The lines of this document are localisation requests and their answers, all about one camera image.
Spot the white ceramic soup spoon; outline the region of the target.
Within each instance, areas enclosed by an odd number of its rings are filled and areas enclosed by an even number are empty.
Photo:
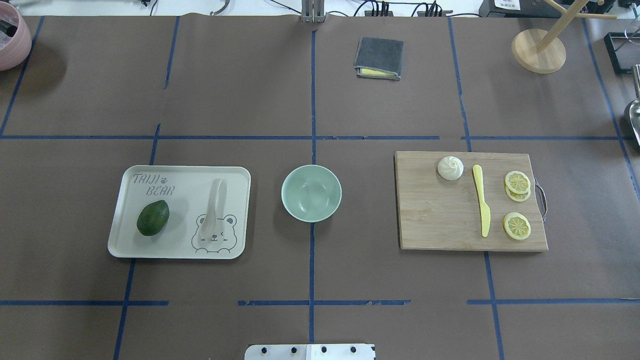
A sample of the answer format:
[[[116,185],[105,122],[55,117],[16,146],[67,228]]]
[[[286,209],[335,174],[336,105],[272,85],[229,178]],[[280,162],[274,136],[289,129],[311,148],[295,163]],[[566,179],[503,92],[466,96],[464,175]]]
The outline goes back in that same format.
[[[218,213],[224,210],[226,195],[226,180],[215,178],[211,184],[205,218],[199,228],[199,239],[206,240],[213,237],[217,227]]]

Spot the white steamed bun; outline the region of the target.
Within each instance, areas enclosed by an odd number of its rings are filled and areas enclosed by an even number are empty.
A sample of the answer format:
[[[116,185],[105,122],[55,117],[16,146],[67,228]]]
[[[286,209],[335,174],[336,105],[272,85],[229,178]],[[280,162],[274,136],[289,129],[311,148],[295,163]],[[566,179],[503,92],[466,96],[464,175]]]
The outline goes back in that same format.
[[[455,156],[442,157],[438,162],[437,171],[438,174],[448,181],[455,181],[462,177],[464,173],[464,163],[462,160]]]

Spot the light green bowl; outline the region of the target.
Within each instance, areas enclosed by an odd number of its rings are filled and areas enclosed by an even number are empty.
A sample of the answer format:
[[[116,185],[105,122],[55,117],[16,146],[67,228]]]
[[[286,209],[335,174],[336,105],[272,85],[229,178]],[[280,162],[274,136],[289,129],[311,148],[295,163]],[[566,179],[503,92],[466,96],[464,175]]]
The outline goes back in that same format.
[[[281,186],[286,211],[304,223],[320,223],[339,208],[343,197],[338,177],[328,168],[307,164],[292,170]]]

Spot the cream bear serving tray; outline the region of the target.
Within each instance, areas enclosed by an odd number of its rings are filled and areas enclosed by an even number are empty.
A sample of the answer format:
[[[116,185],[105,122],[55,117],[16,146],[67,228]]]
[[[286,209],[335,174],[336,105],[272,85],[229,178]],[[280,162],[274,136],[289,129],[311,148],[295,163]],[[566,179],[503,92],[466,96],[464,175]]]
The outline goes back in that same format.
[[[201,240],[215,179],[227,184],[213,237]],[[232,260],[246,246],[251,175],[240,166],[134,165],[122,175],[107,248],[118,258]],[[165,200],[170,217],[156,235],[138,232],[150,203]]]

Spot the wooden cutting board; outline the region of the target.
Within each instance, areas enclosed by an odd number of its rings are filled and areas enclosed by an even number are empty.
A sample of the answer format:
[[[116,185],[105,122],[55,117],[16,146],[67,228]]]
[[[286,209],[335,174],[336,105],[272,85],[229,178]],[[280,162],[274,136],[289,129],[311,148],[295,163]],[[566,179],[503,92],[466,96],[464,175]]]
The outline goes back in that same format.
[[[445,180],[437,171],[443,157],[457,157],[464,173]],[[543,217],[530,188],[530,198],[515,202],[505,192],[505,175],[521,171],[534,180],[527,153],[397,151],[394,155],[398,231],[402,249],[446,251],[545,252],[548,251]],[[482,224],[473,165],[483,170],[486,202],[491,210],[487,237]],[[510,238],[503,228],[506,214],[528,219],[528,239]]]

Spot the yellow plastic knife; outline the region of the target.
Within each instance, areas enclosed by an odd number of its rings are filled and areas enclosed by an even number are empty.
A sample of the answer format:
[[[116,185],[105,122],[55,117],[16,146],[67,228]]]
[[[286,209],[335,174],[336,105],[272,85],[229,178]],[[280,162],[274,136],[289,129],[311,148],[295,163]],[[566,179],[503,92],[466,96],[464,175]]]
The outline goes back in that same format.
[[[485,196],[483,169],[480,164],[474,164],[471,171],[475,189],[477,192],[478,209],[480,212],[481,235],[483,238],[487,238],[490,232],[491,210]]]

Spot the green avocado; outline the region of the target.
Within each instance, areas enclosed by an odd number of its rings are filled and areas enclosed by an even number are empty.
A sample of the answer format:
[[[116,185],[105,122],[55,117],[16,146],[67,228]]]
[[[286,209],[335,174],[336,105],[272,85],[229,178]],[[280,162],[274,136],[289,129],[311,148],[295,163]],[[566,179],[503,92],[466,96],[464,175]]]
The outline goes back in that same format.
[[[169,217],[170,209],[165,200],[149,203],[138,215],[137,230],[146,237],[157,235],[166,226]]]

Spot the upper top lemon slice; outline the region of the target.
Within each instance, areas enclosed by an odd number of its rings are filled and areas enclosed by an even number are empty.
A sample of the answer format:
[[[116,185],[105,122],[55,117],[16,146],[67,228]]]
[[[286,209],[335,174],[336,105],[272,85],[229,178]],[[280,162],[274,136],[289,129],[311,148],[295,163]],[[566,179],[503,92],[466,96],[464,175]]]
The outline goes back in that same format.
[[[518,170],[506,173],[504,183],[506,189],[514,194],[524,195],[531,190],[530,178]]]

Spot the lemon slice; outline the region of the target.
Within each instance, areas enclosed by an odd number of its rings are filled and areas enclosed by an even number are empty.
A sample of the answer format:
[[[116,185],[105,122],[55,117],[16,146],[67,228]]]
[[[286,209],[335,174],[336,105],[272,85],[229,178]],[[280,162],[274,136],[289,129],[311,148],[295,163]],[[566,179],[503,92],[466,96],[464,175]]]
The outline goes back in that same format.
[[[531,190],[530,178],[518,170],[506,173],[504,183],[506,189],[514,194],[524,195]]]
[[[531,196],[531,191],[527,191],[526,193],[515,193],[511,191],[508,187],[505,187],[505,193],[510,200],[514,202],[519,202],[519,203],[525,202]]]
[[[503,218],[503,229],[511,239],[523,241],[531,235],[531,224],[519,212],[510,212]]]

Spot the upper bottom lemon slice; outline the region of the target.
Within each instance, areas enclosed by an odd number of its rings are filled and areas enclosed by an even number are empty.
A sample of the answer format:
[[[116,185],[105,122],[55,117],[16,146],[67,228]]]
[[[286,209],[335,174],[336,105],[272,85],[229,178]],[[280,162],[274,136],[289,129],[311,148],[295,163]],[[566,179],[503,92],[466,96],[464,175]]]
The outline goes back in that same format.
[[[531,191],[527,191],[526,193],[515,193],[511,191],[508,187],[505,187],[505,193],[510,200],[514,202],[519,202],[519,203],[525,202],[531,196]]]

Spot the lower lemon slice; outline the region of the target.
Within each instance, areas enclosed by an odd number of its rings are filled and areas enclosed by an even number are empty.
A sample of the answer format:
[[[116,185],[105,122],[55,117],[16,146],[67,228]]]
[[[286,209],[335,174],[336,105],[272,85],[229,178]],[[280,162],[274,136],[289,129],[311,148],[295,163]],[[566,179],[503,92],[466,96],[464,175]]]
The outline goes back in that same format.
[[[503,229],[511,239],[523,241],[531,235],[531,224],[519,212],[510,212],[503,218]]]

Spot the wooden stand with round base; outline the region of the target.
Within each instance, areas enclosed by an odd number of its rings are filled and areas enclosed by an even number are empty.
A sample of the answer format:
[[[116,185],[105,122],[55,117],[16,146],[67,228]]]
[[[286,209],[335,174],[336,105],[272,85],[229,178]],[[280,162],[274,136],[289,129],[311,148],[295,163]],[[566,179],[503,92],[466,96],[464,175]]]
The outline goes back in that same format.
[[[540,75],[549,75],[564,66],[567,59],[566,48],[560,41],[560,33],[574,18],[617,19],[615,14],[581,13],[587,0],[575,0],[566,8],[555,0],[546,0],[546,4],[561,13],[550,30],[530,28],[517,34],[510,45],[515,60],[525,69]]]

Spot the pink pot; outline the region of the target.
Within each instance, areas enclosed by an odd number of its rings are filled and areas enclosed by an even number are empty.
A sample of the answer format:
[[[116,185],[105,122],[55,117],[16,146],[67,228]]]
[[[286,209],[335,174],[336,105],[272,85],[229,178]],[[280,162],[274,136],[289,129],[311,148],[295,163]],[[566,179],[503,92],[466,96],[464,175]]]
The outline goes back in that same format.
[[[1,32],[0,70],[7,71],[23,63],[32,49],[32,34],[18,9],[6,1],[0,3],[1,23],[16,27],[13,36]]]

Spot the grey metal post mount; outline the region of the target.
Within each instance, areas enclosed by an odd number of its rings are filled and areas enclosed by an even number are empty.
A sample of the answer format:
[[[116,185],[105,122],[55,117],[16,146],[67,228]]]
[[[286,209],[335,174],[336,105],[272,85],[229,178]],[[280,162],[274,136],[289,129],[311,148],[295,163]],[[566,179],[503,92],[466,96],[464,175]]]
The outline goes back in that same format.
[[[326,20],[324,0],[302,0],[301,22],[306,24],[324,23]]]

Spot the black frame tray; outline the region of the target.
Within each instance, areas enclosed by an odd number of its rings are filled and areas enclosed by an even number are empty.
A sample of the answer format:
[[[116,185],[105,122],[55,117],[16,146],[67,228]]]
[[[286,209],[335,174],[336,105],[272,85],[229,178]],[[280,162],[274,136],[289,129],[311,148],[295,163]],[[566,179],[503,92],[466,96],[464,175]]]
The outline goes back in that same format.
[[[630,75],[640,64],[640,35],[608,32],[603,38],[612,68],[617,75]]]

